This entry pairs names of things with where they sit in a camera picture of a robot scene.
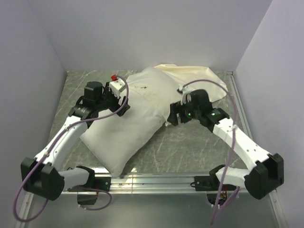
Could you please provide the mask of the cream pillowcase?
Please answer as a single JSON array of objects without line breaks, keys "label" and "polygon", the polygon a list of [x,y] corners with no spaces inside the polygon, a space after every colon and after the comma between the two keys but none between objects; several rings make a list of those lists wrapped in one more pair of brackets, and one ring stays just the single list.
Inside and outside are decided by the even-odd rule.
[{"label": "cream pillowcase", "polygon": [[227,89],[226,84],[209,67],[205,66],[161,64],[128,76],[127,83],[131,91],[137,92],[147,99],[167,119],[170,104],[181,100],[182,95],[177,92],[179,87],[199,79],[205,81],[193,83],[186,88],[191,91],[206,90],[211,102],[226,96],[226,92],[220,88],[222,86]]}]

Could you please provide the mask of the white pillow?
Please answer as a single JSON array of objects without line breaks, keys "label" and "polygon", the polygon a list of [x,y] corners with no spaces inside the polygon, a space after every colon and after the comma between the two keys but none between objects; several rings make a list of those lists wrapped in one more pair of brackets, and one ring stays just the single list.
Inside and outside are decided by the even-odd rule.
[{"label": "white pillow", "polygon": [[80,137],[114,178],[164,124],[159,110],[142,96],[131,94],[128,104],[131,108],[122,117],[94,121]]}]

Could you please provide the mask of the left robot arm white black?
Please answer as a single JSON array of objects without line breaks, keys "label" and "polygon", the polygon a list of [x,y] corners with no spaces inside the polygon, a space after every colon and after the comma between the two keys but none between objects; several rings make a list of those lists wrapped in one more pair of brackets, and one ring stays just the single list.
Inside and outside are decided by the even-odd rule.
[{"label": "left robot arm white black", "polygon": [[33,159],[25,158],[21,163],[22,189],[51,201],[64,190],[76,186],[85,191],[92,190],[96,184],[94,170],[85,166],[67,171],[59,171],[59,168],[76,140],[94,121],[101,119],[99,112],[111,111],[106,117],[122,116],[130,109],[128,95],[121,97],[122,92],[128,93],[129,88],[121,77],[114,77],[105,85],[88,82],[56,136]]}]

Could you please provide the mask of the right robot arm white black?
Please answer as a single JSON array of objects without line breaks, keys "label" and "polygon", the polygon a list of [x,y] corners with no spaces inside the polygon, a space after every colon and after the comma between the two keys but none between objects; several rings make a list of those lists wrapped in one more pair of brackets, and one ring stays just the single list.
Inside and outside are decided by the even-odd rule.
[{"label": "right robot arm white black", "polygon": [[224,165],[212,169],[209,172],[211,188],[219,190],[225,185],[241,187],[260,200],[284,183],[282,156],[278,153],[272,155],[251,140],[223,109],[212,106],[205,90],[190,91],[180,87],[177,91],[182,95],[181,101],[170,105],[168,122],[177,126],[198,120],[229,145],[246,165],[245,169],[229,167],[224,170]]}]

